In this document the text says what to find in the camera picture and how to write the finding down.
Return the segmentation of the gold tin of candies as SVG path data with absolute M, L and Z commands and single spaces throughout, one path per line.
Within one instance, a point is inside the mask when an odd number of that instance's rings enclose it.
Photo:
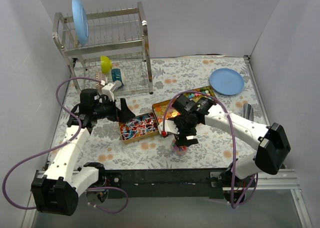
M 124 144 L 138 142 L 159 134 L 154 112 L 145 113 L 126 123 L 118 123 L 120 137 Z

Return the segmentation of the tin of gummy candies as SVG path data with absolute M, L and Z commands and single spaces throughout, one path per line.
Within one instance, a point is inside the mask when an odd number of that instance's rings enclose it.
M 154 112 L 157 124 L 160 124 L 163 121 L 164 114 L 165 114 L 165 111 L 167 109 L 169 102 L 170 102 L 170 100 L 165 100 L 162 102 L 152 104 L 151 107 Z M 170 104 L 165 118 L 166 119 L 174 118 L 178 115 L 180 115 L 180 113 L 175 108 L 172 107 L 172 104 Z

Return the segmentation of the clear glass jar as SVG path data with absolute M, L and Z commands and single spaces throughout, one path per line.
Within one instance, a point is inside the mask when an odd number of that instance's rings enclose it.
M 187 146 L 177 146 L 175 139 L 171 143 L 171 149 L 172 149 L 173 154 L 175 154 L 177 156 L 183 156 L 188 151 Z

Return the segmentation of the tin of colourful star candies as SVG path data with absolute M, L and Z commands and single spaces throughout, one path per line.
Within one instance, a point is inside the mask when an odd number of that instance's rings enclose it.
M 195 91 L 197 93 L 188 92 L 188 93 L 185 93 L 184 96 L 186 96 L 190 100 L 194 100 L 195 102 L 197 102 L 201 97 L 206 98 L 206 96 L 204 96 L 203 94 L 207 94 L 212 97 L 215 97 L 214 90 L 211 86 L 204 86 L 204 87 L 196 88 L 196 89 L 193 89 L 193 91 Z

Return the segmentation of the silver metal scoop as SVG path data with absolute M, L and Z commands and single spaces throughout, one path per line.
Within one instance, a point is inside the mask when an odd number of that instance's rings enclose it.
M 242 113 L 243 118 L 254 121 L 254 109 L 251 104 L 249 103 L 244 103 L 243 104 L 243 113 Z

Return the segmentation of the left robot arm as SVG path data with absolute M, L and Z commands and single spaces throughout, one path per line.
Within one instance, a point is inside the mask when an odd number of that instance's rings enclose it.
M 88 188 L 103 187 L 107 180 L 104 165 L 89 162 L 73 174 L 78 157 L 99 120 L 127 122 L 134 118 L 125 98 L 120 99 L 117 107 L 115 100 L 100 95 L 96 89 L 82 90 L 80 102 L 70 110 L 65 143 L 43 176 L 36 177 L 31 184 L 37 211 L 71 216 Z

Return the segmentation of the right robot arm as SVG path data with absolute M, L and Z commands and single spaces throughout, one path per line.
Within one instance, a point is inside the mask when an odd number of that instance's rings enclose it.
M 234 135 L 256 151 L 237 159 L 226 170 L 224 177 L 231 186 L 239 186 L 245 178 L 259 172 L 276 175 L 291 150 L 282 125 L 267 126 L 226 113 L 211 99 L 201 97 L 195 102 L 181 95 L 172 107 L 179 115 L 170 118 L 166 128 L 174 134 L 177 147 L 197 144 L 196 126 L 203 124 Z

